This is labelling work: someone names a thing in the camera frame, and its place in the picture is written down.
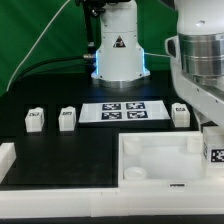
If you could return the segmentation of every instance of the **circular hole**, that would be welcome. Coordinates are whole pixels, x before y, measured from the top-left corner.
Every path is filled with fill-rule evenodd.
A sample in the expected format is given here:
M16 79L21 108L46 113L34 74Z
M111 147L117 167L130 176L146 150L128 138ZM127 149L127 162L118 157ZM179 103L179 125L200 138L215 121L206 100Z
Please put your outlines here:
M204 21L204 20L200 20L200 21L198 21L198 22L196 23L196 26L197 26L197 27L201 27L201 26L203 26L203 25L205 25L205 21Z

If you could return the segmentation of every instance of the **warning label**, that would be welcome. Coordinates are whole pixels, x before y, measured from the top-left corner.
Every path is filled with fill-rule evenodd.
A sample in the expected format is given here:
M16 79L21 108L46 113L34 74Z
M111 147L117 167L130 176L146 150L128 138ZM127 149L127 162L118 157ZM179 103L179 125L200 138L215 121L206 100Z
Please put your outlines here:
M119 36L114 44L114 48L125 48L125 47L126 45L124 44L124 41L122 40L121 36Z

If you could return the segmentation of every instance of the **black tabletop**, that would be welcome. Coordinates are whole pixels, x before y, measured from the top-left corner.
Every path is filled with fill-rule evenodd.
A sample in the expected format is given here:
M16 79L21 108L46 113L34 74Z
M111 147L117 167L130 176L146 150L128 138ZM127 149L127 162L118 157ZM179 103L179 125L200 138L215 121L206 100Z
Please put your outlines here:
M0 190L116 188L119 133L197 130L194 116L191 116L191 127L183 129L174 128L172 120L103 125L81 125L77 121L74 132L61 133L58 128L60 110L66 106L75 107L78 120L83 103L154 100L163 100L169 114L173 103L183 103L173 89L169 71L154 71L148 84L129 89L93 86L85 74L33 75L15 83L0 98L0 144L14 142L17 155ZM44 128L41 133L28 134L24 119L28 110L36 107L44 108ZM23 222L222 223L222 220L223 216L159 216L29 219Z

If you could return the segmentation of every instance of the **white block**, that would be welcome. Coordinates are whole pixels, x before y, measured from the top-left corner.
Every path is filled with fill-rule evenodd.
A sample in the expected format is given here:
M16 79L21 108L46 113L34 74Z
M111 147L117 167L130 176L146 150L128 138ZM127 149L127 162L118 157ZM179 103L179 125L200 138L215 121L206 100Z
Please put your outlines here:
M224 129L218 126L205 127L203 139L202 166L206 176L224 177Z
M0 146L0 183L5 178L16 159L14 143L3 143Z
M40 107L29 110L25 123L27 132L41 132L44 125L44 110Z
M190 112L185 104L173 104L171 114L176 128L190 127Z
M74 131L76 111L74 107L62 108L58 118L60 131Z

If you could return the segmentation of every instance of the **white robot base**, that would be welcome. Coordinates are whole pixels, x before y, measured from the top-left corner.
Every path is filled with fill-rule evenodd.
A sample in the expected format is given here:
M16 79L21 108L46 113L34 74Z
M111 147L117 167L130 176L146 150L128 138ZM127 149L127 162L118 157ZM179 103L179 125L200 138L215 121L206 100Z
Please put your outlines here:
M150 75L145 68L144 50L138 44L136 2L107 4L104 8L93 83L112 88L135 86Z

